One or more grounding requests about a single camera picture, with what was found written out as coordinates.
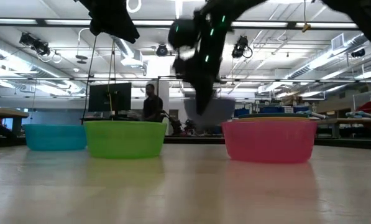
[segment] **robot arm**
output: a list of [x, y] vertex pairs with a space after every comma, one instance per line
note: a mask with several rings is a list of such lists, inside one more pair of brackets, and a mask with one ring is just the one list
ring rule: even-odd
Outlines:
[[[174, 49], [183, 46], [195, 48], [194, 56], [187, 60], [178, 54], [173, 68], [177, 78], [194, 87], [198, 114], [203, 114], [213, 97], [213, 83], [219, 82], [222, 50], [232, 22], [245, 11], [265, 1], [209, 0], [202, 9], [195, 11], [193, 20], [178, 19], [171, 26], [168, 41]], [[346, 13], [371, 41], [371, 0], [323, 2], [334, 10]]]

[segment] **person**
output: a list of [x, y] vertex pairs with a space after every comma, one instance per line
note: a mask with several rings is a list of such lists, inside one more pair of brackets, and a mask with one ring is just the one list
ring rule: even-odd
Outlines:
[[144, 101], [142, 117], [144, 121], [160, 122], [160, 112], [163, 110], [163, 101], [155, 94], [155, 86], [148, 84], [145, 87], [148, 98]]

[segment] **ceiling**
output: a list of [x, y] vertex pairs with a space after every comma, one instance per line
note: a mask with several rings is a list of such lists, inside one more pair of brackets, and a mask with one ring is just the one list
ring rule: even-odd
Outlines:
[[[176, 18], [175, 1], [141, 1], [140, 10], [130, 13], [132, 19]], [[181, 16], [191, 17], [193, 11], [200, 8], [203, 4], [204, 1], [183, 0]], [[137, 0], [129, 0], [129, 6], [136, 8]], [[307, 3], [305, 11], [303, 3], [278, 4], [268, 2], [250, 9], [240, 20], [303, 21], [304, 12], [307, 21], [350, 22], [346, 15], [330, 10], [330, 8], [327, 8], [319, 1], [313, 4]], [[88, 11], [83, 5], [72, 0], [0, 0], [0, 17], [89, 19]], [[31, 33], [36, 38], [48, 42], [51, 49], [61, 54], [62, 61], [60, 63], [50, 61], [47, 62], [49, 65], [72, 77], [87, 77], [90, 59], [87, 64], [82, 65], [77, 63], [79, 60], [75, 55], [81, 54], [88, 58], [92, 57], [94, 35], [89, 30], [84, 30], [80, 35], [78, 48], [78, 33], [80, 30], [79, 28], [0, 26], [0, 40], [19, 49], [23, 47], [19, 43], [21, 34], [23, 32]], [[140, 50], [146, 61], [156, 57], [154, 47], [157, 47], [159, 44], [167, 44], [167, 29], [139, 28], [138, 31], [140, 38], [135, 44], [129, 45]], [[346, 38], [359, 34], [357, 31], [344, 32], [334, 30], [309, 30], [302, 33], [300, 30], [237, 29], [233, 33], [228, 33], [226, 37], [223, 61], [219, 72], [220, 76], [228, 78], [282, 78], [278, 76], [278, 70], [291, 70], [306, 63], [309, 58], [329, 47], [331, 40], [342, 33], [344, 33]], [[251, 60], [244, 60], [244, 58], [233, 60], [231, 57], [233, 45], [240, 35], [246, 35], [249, 42], [253, 42], [254, 55]], [[91, 73], [95, 73], [100, 77], [107, 77], [110, 69], [113, 71], [114, 67], [110, 63], [111, 46], [112, 38], [110, 36], [107, 34], [98, 36]], [[36, 57], [36, 54], [31, 49], [21, 50]], [[366, 55], [371, 55], [371, 45], [366, 50]], [[167, 59], [167, 63], [174, 60], [174, 57], [170, 58]], [[117, 55], [115, 67], [117, 77], [144, 77], [143, 71], [139, 68], [123, 66], [120, 62], [121, 59], [120, 55]], [[328, 74], [346, 65], [346, 58], [339, 57], [336, 61], [321, 67], [320, 72]], [[259, 83], [248, 83], [242, 85], [241, 88], [257, 88], [258, 86]]]

